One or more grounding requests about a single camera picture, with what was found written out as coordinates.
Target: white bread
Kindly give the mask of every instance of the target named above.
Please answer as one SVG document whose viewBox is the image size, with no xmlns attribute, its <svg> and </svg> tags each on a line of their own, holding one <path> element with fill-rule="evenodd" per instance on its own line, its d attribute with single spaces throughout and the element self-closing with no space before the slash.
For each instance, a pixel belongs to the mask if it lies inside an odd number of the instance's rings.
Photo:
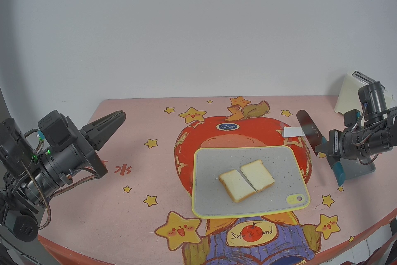
<svg viewBox="0 0 397 265">
<path fill-rule="evenodd" d="M 247 163 L 246 165 L 241 166 L 240 169 L 258 192 L 265 190 L 274 184 L 273 177 L 260 159 L 255 160 L 252 163 Z"/>
<path fill-rule="evenodd" d="M 256 193 L 236 169 L 220 174 L 219 181 L 235 203 L 239 203 Z"/>
</svg>

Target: cable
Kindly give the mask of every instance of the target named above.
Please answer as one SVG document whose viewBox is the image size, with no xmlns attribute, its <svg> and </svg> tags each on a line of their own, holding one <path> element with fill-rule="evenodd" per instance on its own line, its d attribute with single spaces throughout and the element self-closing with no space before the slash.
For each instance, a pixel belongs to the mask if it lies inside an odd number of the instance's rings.
<svg viewBox="0 0 397 265">
<path fill-rule="evenodd" d="M 362 111 L 360 117 L 358 118 L 357 122 L 354 124 L 353 128 L 351 129 L 352 132 L 354 132 L 354 130 L 356 129 L 357 125 L 361 122 L 366 110 L 368 107 L 368 103 L 364 103 L 364 110 Z"/>
<path fill-rule="evenodd" d="M 37 132 L 38 132 L 38 129 L 31 129 L 30 131 L 26 132 L 26 133 L 24 134 L 24 136 L 25 136 L 25 138 L 26 138 L 27 136 L 30 136 L 31 134 L 37 133 Z"/>
<path fill-rule="evenodd" d="M 360 164 L 362 164 L 362 165 L 369 165 L 370 163 L 373 163 L 373 162 L 375 161 L 375 159 L 378 158 L 378 156 L 379 156 L 379 154 L 377 153 L 377 154 L 374 156 L 374 158 L 373 158 L 370 162 L 368 162 L 368 163 L 363 163 L 363 162 L 361 161 L 360 157 L 359 157 L 359 162 L 360 162 Z"/>
<path fill-rule="evenodd" d="M 32 176 L 32 174 L 30 173 L 30 171 L 26 168 L 25 164 L 23 163 L 23 161 L 21 160 L 21 163 L 23 165 L 23 168 L 25 169 L 25 171 L 27 172 L 27 174 L 29 175 L 30 179 L 32 180 L 33 184 L 36 186 L 38 192 L 40 193 L 41 197 L 43 198 L 44 204 L 46 206 L 46 210 L 47 210 L 47 221 L 44 223 L 44 225 L 42 225 L 41 227 L 39 227 L 39 230 L 44 229 L 47 225 L 49 225 L 49 223 L 51 222 L 51 209 L 50 209 L 50 204 L 48 203 L 48 200 L 46 198 L 46 196 L 44 195 L 43 191 L 41 190 L 40 186 L 37 184 L 36 179 Z"/>
<path fill-rule="evenodd" d="M 36 148 L 36 153 L 41 152 L 43 147 L 44 147 L 44 141 L 42 139 L 39 139 L 38 145 L 37 145 L 37 148 Z"/>
<path fill-rule="evenodd" d="M 98 174 L 95 172 L 95 170 L 92 170 L 92 169 L 89 169 L 89 168 L 86 168 L 86 167 L 77 168 L 77 169 L 75 169 L 74 171 L 75 171 L 76 173 L 78 173 L 79 171 L 82 171 L 82 170 L 88 171 L 89 173 L 92 173 L 94 176 L 99 177 Z"/>
<path fill-rule="evenodd" d="M 369 133 L 368 136 L 367 136 L 366 138 L 364 138 L 361 142 L 358 142 L 358 143 L 355 143 L 355 142 L 354 142 L 354 140 L 353 140 L 353 134 L 351 134 L 351 142 L 352 142 L 352 144 L 353 144 L 354 146 L 361 146 L 362 144 L 364 144 L 374 133 L 377 132 L 377 129 L 379 129 L 380 126 L 382 125 L 382 123 L 385 122 L 386 120 L 387 120 L 387 119 L 384 119 L 384 120 L 380 121 L 378 124 L 375 125 L 375 127 L 370 126 L 370 127 L 367 127 L 366 129 L 362 129 L 362 130 L 360 130 L 360 131 L 358 131 L 358 132 L 353 132 L 353 133 L 361 133 L 361 132 L 363 132 L 364 130 L 368 130 L 368 129 L 371 129 L 371 130 L 372 130 L 371 133 Z"/>
<path fill-rule="evenodd" d="M 356 147 L 361 146 L 362 144 L 364 144 L 376 132 L 376 130 L 380 127 L 380 125 L 383 122 L 387 121 L 387 119 L 382 119 L 380 122 L 378 122 L 375 125 L 375 127 L 370 126 L 370 127 L 365 128 L 365 129 L 361 129 L 361 130 L 355 131 L 355 129 L 357 128 L 358 124 L 361 122 L 362 118 L 364 117 L 364 114 L 365 114 L 365 112 L 367 110 L 367 107 L 368 107 L 368 103 L 364 103 L 364 110 L 362 111 L 362 113 L 361 113 L 360 117 L 358 118 L 357 122 L 354 124 L 353 128 L 351 129 L 351 132 L 352 132 L 352 134 L 351 134 L 351 142 Z M 355 141 L 353 139 L 353 134 L 362 133 L 362 132 L 367 131 L 367 130 L 371 130 L 371 132 L 368 134 L 368 136 L 366 138 L 364 138 L 361 142 L 355 143 Z"/>
<path fill-rule="evenodd" d="M 19 248 L 17 248 L 14 244 L 12 244 L 9 240 L 5 239 L 3 236 L 0 236 L 0 240 L 4 240 L 7 242 L 8 245 L 10 245 L 14 250 L 18 251 L 22 256 L 25 256 L 27 258 L 29 258 L 30 260 L 36 262 L 37 265 L 43 265 L 42 263 L 40 263 L 37 258 L 27 255 L 24 252 L 22 252 Z"/>
<path fill-rule="evenodd" d="M 77 187 L 79 184 L 83 184 L 83 183 L 86 183 L 87 181 L 94 180 L 94 179 L 99 179 L 99 176 L 93 175 L 93 176 L 85 177 L 85 178 L 83 178 L 83 179 L 81 179 L 81 180 L 79 180 L 79 181 L 76 181 L 76 182 L 73 183 L 72 185 L 70 185 L 70 186 L 68 186 L 68 187 L 66 187 L 66 188 L 63 188 L 63 189 L 61 189 L 61 190 L 58 190 L 58 191 L 54 192 L 51 196 L 49 196 L 49 199 L 51 200 L 52 198 L 55 198 L 55 197 L 57 197 L 58 195 L 60 195 L 60 194 L 62 194 L 62 193 L 65 193 L 65 192 L 67 192 L 67 191 L 69 191 L 69 190 L 71 190 L 71 189 Z"/>
</svg>

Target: cutting board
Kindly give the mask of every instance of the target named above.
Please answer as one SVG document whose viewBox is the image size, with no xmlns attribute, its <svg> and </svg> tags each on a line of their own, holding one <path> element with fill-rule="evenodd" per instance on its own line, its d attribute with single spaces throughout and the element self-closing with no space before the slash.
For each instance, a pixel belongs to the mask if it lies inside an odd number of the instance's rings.
<svg viewBox="0 0 397 265">
<path fill-rule="evenodd" d="M 242 165 L 258 159 L 275 179 L 274 185 L 240 203 L 233 202 L 218 176 L 232 169 L 241 173 Z M 200 218 L 269 215 L 300 210 L 309 203 L 310 196 L 295 155 L 287 146 L 201 148 L 195 153 L 192 211 Z"/>
</svg>

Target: table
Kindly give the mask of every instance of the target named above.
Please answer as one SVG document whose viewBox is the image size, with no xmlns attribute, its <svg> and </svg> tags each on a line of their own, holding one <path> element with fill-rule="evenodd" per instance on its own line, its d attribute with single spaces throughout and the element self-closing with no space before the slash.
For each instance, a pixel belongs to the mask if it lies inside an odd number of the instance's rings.
<svg viewBox="0 0 397 265">
<path fill-rule="evenodd" d="M 127 114 L 99 152 L 109 173 L 54 198 L 52 222 L 40 232 L 40 240 L 57 259 L 76 264 L 329 260 L 397 215 L 395 149 L 379 156 L 375 172 L 338 187 L 326 159 L 315 156 L 305 137 L 281 136 L 284 126 L 299 126 L 295 114 L 300 109 L 325 135 L 330 129 L 343 130 L 335 102 L 333 96 L 103 101 L 91 120 L 116 110 Z M 221 123 L 235 123 L 238 129 L 221 130 Z M 294 151 L 311 197 L 307 208 L 239 219 L 201 220 L 193 215 L 190 194 L 197 149 L 275 145 Z M 273 224 L 277 234 L 249 247 L 227 241 L 227 234 L 243 222 Z"/>
</svg>

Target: cartoon apple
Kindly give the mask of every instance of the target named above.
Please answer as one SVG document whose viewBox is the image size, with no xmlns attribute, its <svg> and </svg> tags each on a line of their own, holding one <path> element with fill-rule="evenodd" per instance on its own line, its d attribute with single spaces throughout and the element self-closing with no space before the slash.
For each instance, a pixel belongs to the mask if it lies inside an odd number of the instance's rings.
<svg viewBox="0 0 397 265">
<path fill-rule="evenodd" d="M 256 242 L 263 235 L 263 230 L 260 227 L 255 226 L 255 222 L 252 225 L 247 225 L 241 231 L 241 236 L 246 242 Z"/>
</svg>

